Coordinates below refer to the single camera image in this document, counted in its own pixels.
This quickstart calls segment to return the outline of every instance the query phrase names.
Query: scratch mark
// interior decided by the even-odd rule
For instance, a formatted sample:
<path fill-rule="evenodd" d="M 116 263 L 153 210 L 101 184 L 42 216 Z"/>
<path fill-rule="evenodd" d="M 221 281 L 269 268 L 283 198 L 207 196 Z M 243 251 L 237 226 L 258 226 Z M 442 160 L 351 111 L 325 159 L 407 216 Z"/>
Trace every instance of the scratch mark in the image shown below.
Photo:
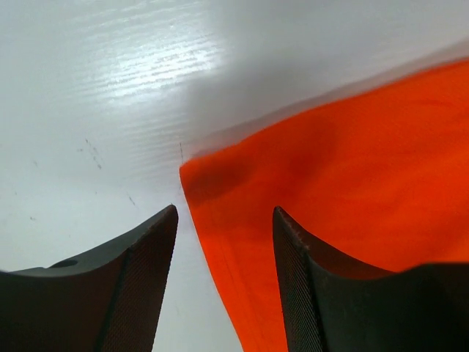
<path fill-rule="evenodd" d="M 182 163 L 184 163 L 184 156 L 182 155 L 182 143 L 181 142 L 179 143 L 179 149 L 181 151 L 181 161 Z"/>
<path fill-rule="evenodd" d="M 101 157 L 97 148 L 89 142 L 88 139 L 85 139 L 86 144 L 88 145 L 89 154 L 93 157 L 93 161 L 96 163 L 96 166 L 99 170 L 103 168 L 104 159 Z"/>
<path fill-rule="evenodd" d="M 133 201 L 132 197 L 129 195 L 129 193 L 127 193 L 127 196 L 129 197 L 129 200 L 132 202 L 133 206 L 136 207 L 137 204 L 135 204 L 135 202 Z"/>

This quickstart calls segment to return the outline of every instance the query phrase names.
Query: white surface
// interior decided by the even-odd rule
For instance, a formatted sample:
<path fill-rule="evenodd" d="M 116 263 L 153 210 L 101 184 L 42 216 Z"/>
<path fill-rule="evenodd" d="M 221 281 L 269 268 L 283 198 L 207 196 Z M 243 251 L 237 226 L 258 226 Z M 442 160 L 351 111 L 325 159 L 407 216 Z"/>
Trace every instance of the white surface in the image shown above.
<path fill-rule="evenodd" d="M 3 0 L 0 268 L 50 265 L 173 202 L 155 350 L 239 352 L 181 162 L 237 138 L 203 139 L 216 131 L 468 54 L 468 13 L 462 0 Z"/>

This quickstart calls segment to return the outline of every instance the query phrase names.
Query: orange cloth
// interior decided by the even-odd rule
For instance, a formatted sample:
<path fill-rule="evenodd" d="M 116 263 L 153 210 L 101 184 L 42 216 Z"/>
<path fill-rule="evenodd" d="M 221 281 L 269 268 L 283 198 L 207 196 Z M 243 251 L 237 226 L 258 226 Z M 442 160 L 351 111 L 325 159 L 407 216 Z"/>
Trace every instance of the orange cloth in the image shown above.
<path fill-rule="evenodd" d="M 180 175 L 244 351 L 285 352 L 274 206 L 382 268 L 469 260 L 469 62 L 305 111 Z"/>

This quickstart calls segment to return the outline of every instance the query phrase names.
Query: small hole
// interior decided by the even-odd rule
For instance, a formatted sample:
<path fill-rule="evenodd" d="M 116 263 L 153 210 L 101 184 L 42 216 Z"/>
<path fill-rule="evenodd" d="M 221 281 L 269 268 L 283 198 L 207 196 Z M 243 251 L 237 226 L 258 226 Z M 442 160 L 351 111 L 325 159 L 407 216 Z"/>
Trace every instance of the small hole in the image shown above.
<path fill-rule="evenodd" d="M 68 266 L 74 266 L 74 265 L 77 265 L 78 262 L 76 260 L 73 260 L 73 259 L 67 259 L 67 260 L 63 260 L 61 262 L 58 262 L 54 265 L 51 266 L 51 268 L 66 268 Z"/>

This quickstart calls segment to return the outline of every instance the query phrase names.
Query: textured white surface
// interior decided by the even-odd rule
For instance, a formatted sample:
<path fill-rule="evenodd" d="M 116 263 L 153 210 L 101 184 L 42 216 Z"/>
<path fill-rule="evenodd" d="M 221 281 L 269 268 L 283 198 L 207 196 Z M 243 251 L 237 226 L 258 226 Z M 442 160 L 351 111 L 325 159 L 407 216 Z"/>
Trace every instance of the textured white surface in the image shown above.
<path fill-rule="evenodd" d="M 461 0 L 3 0 L 0 268 L 50 265 L 173 202 L 155 350 L 239 352 L 181 162 L 237 138 L 217 131 L 467 55 L 468 13 Z"/>

